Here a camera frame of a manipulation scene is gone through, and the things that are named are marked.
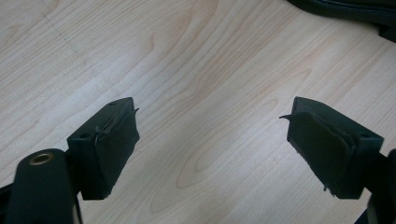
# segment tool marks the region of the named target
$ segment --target wood grain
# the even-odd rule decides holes
[[[286,0],[0,2],[0,184],[106,103],[133,96],[141,140],[86,223],[353,223],[287,143],[295,96],[396,147],[396,45]]]

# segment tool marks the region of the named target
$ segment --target metal ring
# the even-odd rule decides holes
[[[48,161],[51,161],[53,159],[53,154],[52,153],[42,153],[38,154],[32,159],[29,160],[29,163],[31,165],[41,165],[44,164]]]

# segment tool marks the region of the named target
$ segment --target wooden table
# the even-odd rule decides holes
[[[396,44],[286,0],[0,3],[0,184],[106,103],[140,107],[141,140],[85,223],[353,223],[286,141],[295,96],[396,147]]]

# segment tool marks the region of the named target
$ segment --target light wooden surface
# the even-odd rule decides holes
[[[295,96],[396,147],[396,44],[286,0],[0,2],[0,184],[106,103],[141,140],[85,223],[353,223],[286,141]]]

